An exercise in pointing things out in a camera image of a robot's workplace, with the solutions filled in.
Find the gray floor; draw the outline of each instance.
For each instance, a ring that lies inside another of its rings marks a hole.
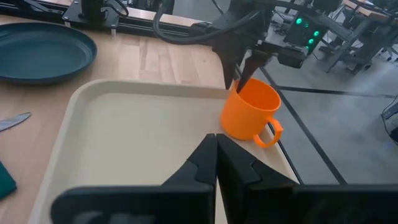
[[[224,10],[228,8],[230,0],[217,1]],[[204,21],[213,21],[219,16],[210,0],[176,0],[174,14]],[[269,38],[280,37],[271,33]],[[319,59],[323,57],[321,52],[314,52]],[[385,55],[374,58],[369,70],[355,76],[348,73],[342,63],[330,73],[323,72],[322,68],[322,62],[311,55],[301,69],[273,60],[266,70],[279,86],[398,94],[398,63],[387,62]],[[269,82],[260,70],[255,77]],[[380,117],[392,99],[296,91],[282,93],[348,183],[398,183],[398,147],[386,134]],[[276,118],[285,129],[282,144],[304,183],[337,184],[285,105]],[[389,129],[394,126],[394,123],[387,123]]]

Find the knife blade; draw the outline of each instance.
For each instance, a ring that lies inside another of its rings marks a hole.
[[[31,116],[31,113],[27,112],[27,113],[23,113],[23,114],[14,116],[12,118],[2,120],[2,121],[0,121],[0,131],[4,131],[5,129],[11,128],[11,127],[25,121],[30,116]]]

